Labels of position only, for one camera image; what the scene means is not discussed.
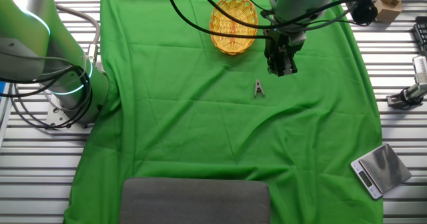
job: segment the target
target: small metal clip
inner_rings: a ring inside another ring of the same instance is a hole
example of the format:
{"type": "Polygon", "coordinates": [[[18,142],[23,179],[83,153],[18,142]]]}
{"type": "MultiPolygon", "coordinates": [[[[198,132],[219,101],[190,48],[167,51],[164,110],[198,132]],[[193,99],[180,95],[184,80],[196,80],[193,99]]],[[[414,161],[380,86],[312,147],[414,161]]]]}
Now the small metal clip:
{"type": "Polygon", "coordinates": [[[255,82],[255,96],[254,96],[254,98],[256,98],[256,94],[258,93],[258,91],[261,91],[261,93],[264,97],[266,96],[266,94],[264,93],[264,90],[262,89],[260,80],[256,80],[256,82],[255,82]]]}

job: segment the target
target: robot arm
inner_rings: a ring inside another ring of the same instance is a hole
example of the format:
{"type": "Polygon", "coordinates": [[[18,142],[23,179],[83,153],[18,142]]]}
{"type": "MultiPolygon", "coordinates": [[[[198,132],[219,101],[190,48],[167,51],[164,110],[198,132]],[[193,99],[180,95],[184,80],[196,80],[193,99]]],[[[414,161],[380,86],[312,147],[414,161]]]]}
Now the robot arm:
{"type": "Polygon", "coordinates": [[[73,72],[58,79],[49,90],[64,109],[74,110],[66,112],[70,118],[78,111],[76,107],[84,105],[91,91],[93,101],[79,122],[93,123],[107,95],[108,80],[94,68],[94,63],[65,28],[54,0],[0,0],[0,16],[0,78],[16,83],[46,79],[69,67],[59,60],[66,59],[86,71],[91,90],[83,88],[80,76],[73,72]]]}
{"type": "MultiPolygon", "coordinates": [[[[332,0],[270,0],[272,6],[272,17],[265,17],[273,24],[280,24],[286,21],[295,19],[302,15],[323,7],[332,0]]],[[[306,40],[306,31],[314,28],[308,28],[311,21],[321,17],[326,10],[313,13],[305,19],[296,23],[286,25],[285,27],[275,29],[265,29],[264,35],[271,37],[266,40],[266,50],[264,55],[268,62],[269,73],[276,74],[277,76],[289,75],[296,73],[297,67],[294,62],[294,55],[301,50],[306,40]]],[[[348,11],[337,17],[333,21],[339,20],[347,13],[351,13],[354,20],[359,23],[371,23],[376,15],[377,10],[370,0],[367,0],[363,5],[355,3],[348,4],[348,11]]]]}

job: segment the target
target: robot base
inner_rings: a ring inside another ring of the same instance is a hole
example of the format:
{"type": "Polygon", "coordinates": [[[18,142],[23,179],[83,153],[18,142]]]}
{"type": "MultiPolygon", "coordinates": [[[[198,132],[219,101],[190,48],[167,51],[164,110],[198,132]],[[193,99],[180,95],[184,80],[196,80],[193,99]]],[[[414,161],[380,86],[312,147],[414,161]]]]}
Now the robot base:
{"type": "MultiPolygon", "coordinates": [[[[56,104],[56,106],[60,106],[58,99],[54,95],[51,96],[51,101],[56,104]]],[[[54,123],[58,125],[68,119],[69,117],[66,116],[63,111],[58,110],[53,105],[49,106],[46,120],[47,123],[54,123]]],[[[52,135],[88,135],[91,133],[92,127],[91,124],[76,123],[70,126],[70,128],[47,129],[46,131],[52,135]]]]}

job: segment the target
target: teal light ring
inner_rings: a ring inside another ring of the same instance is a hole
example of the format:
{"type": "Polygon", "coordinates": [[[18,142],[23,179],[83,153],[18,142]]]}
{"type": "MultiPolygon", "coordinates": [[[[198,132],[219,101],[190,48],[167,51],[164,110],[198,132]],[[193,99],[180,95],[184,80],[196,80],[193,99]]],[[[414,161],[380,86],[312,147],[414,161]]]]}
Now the teal light ring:
{"type": "Polygon", "coordinates": [[[22,9],[21,9],[21,11],[24,12],[25,14],[29,15],[29,16],[34,17],[36,20],[38,20],[41,24],[43,24],[46,27],[47,32],[49,33],[49,36],[51,35],[51,30],[44,20],[42,20],[40,17],[38,17],[36,14],[34,14],[30,11],[22,10],[22,9]]]}
{"type": "MultiPolygon", "coordinates": [[[[93,71],[93,67],[92,67],[92,64],[90,63],[90,65],[91,65],[91,71],[89,72],[89,78],[91,78],[91,76],[92,76],[92,71],[93,71]]],[[[52,94],[55,94],[55,95],[68,95],[68,94],[72,94],[72,93],[75,93],[76,91],[79,91],[80,89],[82,89],[83,88],[83,84],[80,86],[80,87],[78,87],[78,88],[76,88],[76,89],[74,89],[74,90],[72,90],[72,91],[69,91],[69,92],[67,92],[67,93],[56,93],[56,92],[53,92],[53,91],[51,91],[52,92],[52,94]]]]}

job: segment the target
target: metal table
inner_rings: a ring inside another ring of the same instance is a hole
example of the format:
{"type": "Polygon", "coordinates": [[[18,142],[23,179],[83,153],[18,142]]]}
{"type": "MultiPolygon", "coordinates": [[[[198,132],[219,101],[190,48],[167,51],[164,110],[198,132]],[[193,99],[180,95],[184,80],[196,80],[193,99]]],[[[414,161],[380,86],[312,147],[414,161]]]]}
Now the metal table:
{"type": "MultiPolygon", "coordinates": [[[[99,0],[56,1],[99,20],[99,0]]],[[[427,105],[396,111],[385,102],[388,94],[414,84],[412,58],[418,50],[410,30],[416,16],[427,15],[427,0],[404,0],[403,6],[404,12],[390,26],[383,23],[352,26],[374,87],[384,141],[413,174],[405,185],[384,196],[384,223],[390,224],[427,223],[427,105]]],[[[95,29],[72,15],[59,15],[75,39],[87,49],[95,29]]],[[[19,88],[24,93],[37,86],[19,88]]],[[[49,103],[43,95],[25,98],[25,104],[33,114],[46,118],[49,103]]],[[[28,126],[13,109],[3,130],[0,223],[62,223],[87,136],[42,133],[28,126]]]]}

